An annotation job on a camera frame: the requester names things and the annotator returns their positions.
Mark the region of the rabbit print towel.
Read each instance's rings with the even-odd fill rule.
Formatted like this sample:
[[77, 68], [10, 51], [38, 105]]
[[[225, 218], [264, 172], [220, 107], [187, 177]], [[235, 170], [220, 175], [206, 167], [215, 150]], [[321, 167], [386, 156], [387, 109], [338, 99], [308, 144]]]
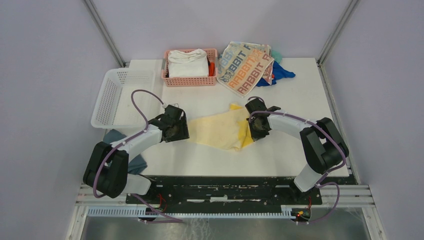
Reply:
[[231, 41], [218, 59], [217, 82], [243, 98], [264, 79], [272, 82], [275, 59], [267, 44]]

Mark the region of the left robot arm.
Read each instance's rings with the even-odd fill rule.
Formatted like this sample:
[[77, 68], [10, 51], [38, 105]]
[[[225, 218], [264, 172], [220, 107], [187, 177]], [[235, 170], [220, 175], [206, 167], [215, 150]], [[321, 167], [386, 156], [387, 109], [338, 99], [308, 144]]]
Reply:
[[112, 143], [97, 143], [83, 175], [83, 183], [99, 196], [116, 198], [120, 194], [138, 194], [147, 204], [158, 191], [153, 180], [128, 172], [129, 163], [143, 151], [162, 142], [189, 139], [187, 115], [179, 107], [168, 105], [164, 113], [149, 120], [147, 129]]

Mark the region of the yellow duck towel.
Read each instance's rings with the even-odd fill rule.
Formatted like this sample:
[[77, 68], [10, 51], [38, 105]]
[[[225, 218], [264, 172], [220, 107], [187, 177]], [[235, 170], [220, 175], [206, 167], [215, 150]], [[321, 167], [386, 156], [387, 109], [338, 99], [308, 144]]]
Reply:
[[232, 103], [227, 112], [190, 120], [188, 141], [222, 150], [240, 151], [254, 143], [248, 116], [249, 112], [244, 106]]

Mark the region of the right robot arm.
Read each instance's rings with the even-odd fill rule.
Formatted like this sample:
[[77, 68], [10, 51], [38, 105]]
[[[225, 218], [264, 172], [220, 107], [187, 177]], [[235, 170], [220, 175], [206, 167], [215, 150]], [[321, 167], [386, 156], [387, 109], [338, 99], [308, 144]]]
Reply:
[[280, 131], [301, 141], [306, 165], [289, 187], [289, 199], [302, 204], [309, 198], [309, 191], [329, 175], [346, 165], [349, 149], [334, 122], [324, 117], [312, 121], [286, 111], [280, 107], [266, 107], [258, 96], [248, 98], [245, 105], [250, 135], [258, 141]]

